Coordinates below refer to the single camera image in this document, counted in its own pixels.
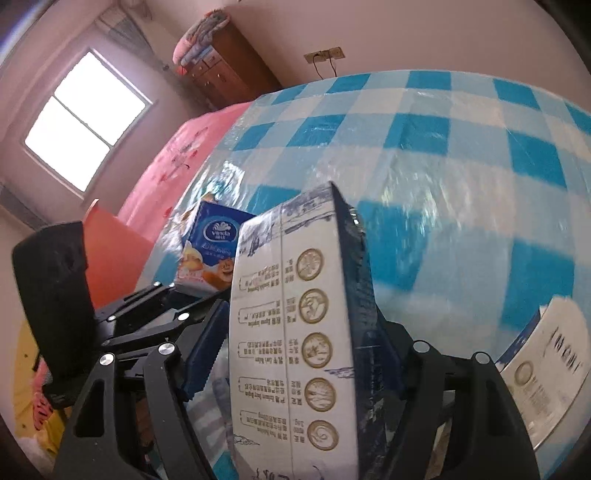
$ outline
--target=circular gold icon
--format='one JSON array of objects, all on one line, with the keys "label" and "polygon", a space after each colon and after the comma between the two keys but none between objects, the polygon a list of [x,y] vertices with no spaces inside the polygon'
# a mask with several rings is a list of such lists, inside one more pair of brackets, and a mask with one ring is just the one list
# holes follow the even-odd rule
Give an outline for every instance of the circular gold icon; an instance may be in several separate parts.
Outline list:
[{"label": "circular gold icon", "polygon": [[315,420],[308,426],[308,440],[318,450],[327,452],[339,443],[339,434],[327,421]]},{"label": "circular gold icon", "polygon": [[517,367],[515,370],[515,383],[520,387],[523,387],[528,381],[531,380],[532,375],[534,374],[534,364],[531,363],[529,360],[523,362],[520,366]]},{"label": "circular gold icon", "polygon": [[316,411],[329,411],[335,406],[336,390],[328,380],[313,378],[304,389],[306,403]]},{"label": "circular gold icon", "polygon": [[307,290],[300,298],[300,316],[306,323],[318,323],[329,309],[329,299],[319,288]]},{"label": "circular gold icon", "polygon": [[322,368],[332,358],[332,345],[324,333],[311,333],[301,345],[301,354],[312,368]]},{"label": "circular gold icon", "polygon": [[297,276],[304,281],[314,280],[324,265],[324,257],[322,252],[315,248],[304,250],[298,257],[295,263],[295,271]]}]

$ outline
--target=cardboard box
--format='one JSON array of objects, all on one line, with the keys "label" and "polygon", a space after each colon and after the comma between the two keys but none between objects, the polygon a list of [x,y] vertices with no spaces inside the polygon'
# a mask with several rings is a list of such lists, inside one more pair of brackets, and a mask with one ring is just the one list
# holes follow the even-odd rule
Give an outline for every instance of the cardboard box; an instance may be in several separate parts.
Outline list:
[{"label": "cardboard box", "polygon": [[540,307],[496,363],[534,449],[570,408],[591,365],[587,321],[570,298]]},{"label": "cardboard box", "polygon": [[386,438],[369,258],[333,184],[242,225],[230,305],[240,479],[378,478]]},{"label": "cardboard box", "polygon": [[232,284],[240,226],[253,215],[201,201],[187,236],[174,283],[179,291],[206,296]]}]

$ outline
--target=window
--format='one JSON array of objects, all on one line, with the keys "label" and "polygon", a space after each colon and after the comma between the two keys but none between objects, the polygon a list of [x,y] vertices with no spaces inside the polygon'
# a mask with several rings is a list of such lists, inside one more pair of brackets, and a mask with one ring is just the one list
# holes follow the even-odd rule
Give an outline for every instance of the window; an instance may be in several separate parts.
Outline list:
[{"label": "window", "polygon": [[92,52],[61,81],[25,145],[85,192],[117,140],[149,102]]}]

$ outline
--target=plastic wrap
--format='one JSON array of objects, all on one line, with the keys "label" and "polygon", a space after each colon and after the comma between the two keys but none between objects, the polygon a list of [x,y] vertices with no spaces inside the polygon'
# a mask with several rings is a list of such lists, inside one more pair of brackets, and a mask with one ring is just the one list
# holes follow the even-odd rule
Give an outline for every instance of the plastic wrap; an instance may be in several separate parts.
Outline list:
[{"label": "plastic wrap", "polygon": [[[365,223],[376,301],[447,355],[497,358],[541,304],[591,320],[591,117],[458,72],[329,79],[256,100],[187,188],[143,283],[171,282],[205,193],[259,214],[331,180]],[[591,417],[591,383],[538,450],[547,476]]]}]

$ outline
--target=wooden cabinet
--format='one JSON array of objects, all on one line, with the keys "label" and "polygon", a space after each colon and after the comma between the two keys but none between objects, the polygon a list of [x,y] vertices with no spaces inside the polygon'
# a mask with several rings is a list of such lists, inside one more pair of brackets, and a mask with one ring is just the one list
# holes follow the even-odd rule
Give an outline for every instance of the wooden cabinet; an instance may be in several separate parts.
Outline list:
[{"label": "wooden cabinet", "polygon": [[228,24],[190,70],[194,83],[217,108],[249,102],[282,86],[238,29]]}]

